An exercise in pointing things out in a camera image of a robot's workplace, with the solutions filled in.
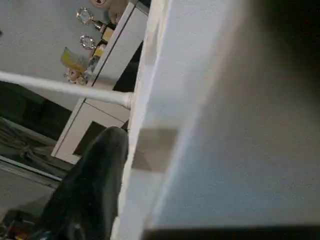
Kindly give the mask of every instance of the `dark fabric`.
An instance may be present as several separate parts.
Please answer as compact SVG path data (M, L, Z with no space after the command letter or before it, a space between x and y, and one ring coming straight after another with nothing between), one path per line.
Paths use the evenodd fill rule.
M107 128L53 193L28 240L108 240L128 156L128 135Z

